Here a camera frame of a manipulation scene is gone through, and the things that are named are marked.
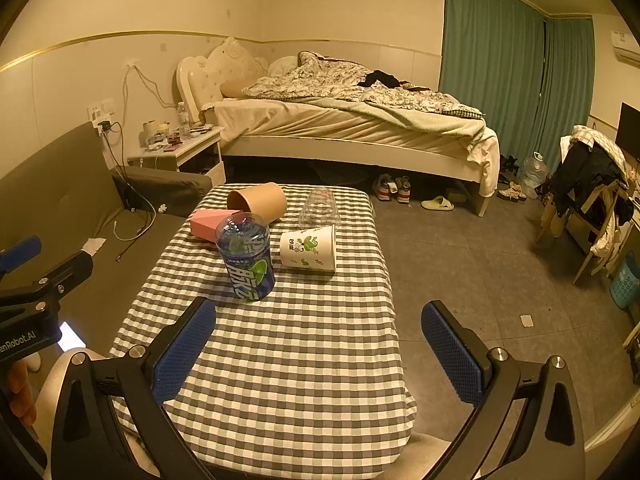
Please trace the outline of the person's left hand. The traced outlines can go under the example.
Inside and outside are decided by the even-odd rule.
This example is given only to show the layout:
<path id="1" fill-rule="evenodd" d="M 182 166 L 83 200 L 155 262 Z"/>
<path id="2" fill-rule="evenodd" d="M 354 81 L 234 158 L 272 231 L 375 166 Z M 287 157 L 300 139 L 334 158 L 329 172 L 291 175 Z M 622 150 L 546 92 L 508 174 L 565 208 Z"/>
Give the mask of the person's left hand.
<path id="1" fill-rule="evenodd" d="M 37 408 L 28 382 L 28 369 L 23 360 L 14 361 L 1 371 L 1 383 L 9 393 L 11 412 L 25 426 L 32 427 L 37 419 Z"/>

